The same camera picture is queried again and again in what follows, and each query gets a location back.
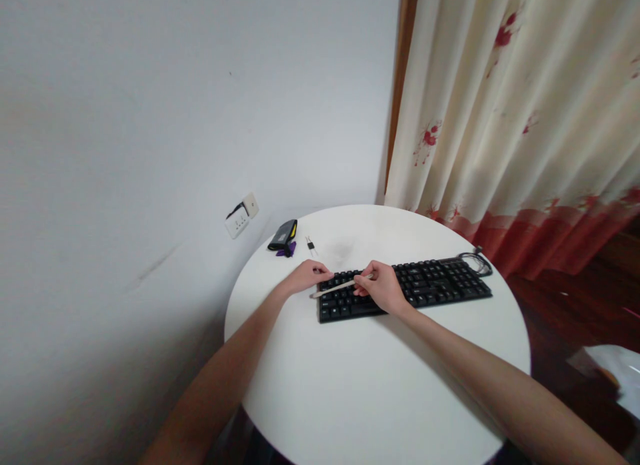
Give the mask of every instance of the forearm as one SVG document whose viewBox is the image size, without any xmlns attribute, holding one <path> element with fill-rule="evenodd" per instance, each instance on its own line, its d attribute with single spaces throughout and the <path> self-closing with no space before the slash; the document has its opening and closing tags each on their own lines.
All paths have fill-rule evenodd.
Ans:
<svg viewBox="0 0 640 465">
<path fill-rule="evenodd" d="M 290 294 L 278 285 L 207 362 L 169 415 L 143 463 L 200 463 L 204 459 L 240 404 Z"/>
<path fill-rule="evenodd" d="M 503 433 L 536 462 L 626 463 L 527 374 L 411 307 L 403 308 L 398 317 L 429 345 Z"/>
</svg>

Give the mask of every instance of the person's left hand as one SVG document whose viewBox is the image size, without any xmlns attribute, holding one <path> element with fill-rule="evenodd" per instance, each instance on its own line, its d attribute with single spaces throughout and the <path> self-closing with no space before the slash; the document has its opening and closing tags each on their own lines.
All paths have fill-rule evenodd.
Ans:
<svg viewBox="0 0 640 465">
<path fill-rule="evenodd" d="M 322 263 L 305 260 L 280 282 L 279 286 L 289 295 L 293 295 L 331 278 L 333 278 L 333 272 L 330 272 Z"/>
</svg>

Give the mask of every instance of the wall socket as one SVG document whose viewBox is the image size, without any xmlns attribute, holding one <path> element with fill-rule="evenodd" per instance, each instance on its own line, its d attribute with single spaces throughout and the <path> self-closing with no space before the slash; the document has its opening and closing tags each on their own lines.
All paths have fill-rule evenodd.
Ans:
<svg viewBox="0 0 640 465">
<path fill-rule="evenodd" d="M 249 215 L 243 206 L 233 212 L 229 218 L 225 220 L 225 226 L 231 238 L 235 238 L 249 225 Z"/>
<path fill-rule="evenodd" d="M 255 197 L 253 196 L 253 192 L 245 196 L 244 200 L 242 200 L 242 203 L 247 209 L 249 217 L 251 217 L 252 219 L 258 214 L 258 211 L 260 211 L 260 209 L 258 208 L 258 202 L 255 201 Z"/>
</svg>

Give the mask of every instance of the black pouch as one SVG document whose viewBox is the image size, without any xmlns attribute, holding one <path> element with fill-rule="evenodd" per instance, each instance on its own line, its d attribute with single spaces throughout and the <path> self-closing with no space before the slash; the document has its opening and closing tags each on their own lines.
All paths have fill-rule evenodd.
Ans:
<svg viewBox="0 0 640 465">
<path fill-rule="evenodd" d="M 296 219 L 289 220 L 287 223 L 281 225 L 278 231 L 275 232 L 271 243 L 267 245 L 267 249 L 273 250 L 274 252 L 282 250 L 285 256 L 290 257 L 291 250 L 289 249 L 289 242 L 295 237 L 296 228 L 298 228 L 298 221 Z"/>
</svg>

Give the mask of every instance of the hand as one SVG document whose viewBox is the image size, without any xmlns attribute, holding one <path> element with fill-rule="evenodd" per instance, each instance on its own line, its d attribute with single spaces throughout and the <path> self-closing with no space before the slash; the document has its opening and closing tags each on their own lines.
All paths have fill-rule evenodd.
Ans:
<svg viewBox="0 0 640 465">
<path fill-rule="evenodd" d="M 326 282 L 331 278 L 333 278 L 333 272 L 330 272 L 322 263 L 305 260 L 278 286 L 285 290 L 287 294 L 293 295 L 320 282 Z"/>
<path fill-rule="evenodd" d="M 373 274 L 372 279 L 365 278 Z M 409 302 L 405 300 L 395 270 L 389 265 L 385 265 L 373 260 L 361 275 L 353 277 L 355 280 L 356 296 L 371 295 L 373 301 L 385 312 L 391 315 L 398 315 L 404 310 L 413 309 Z"/>
</svg>

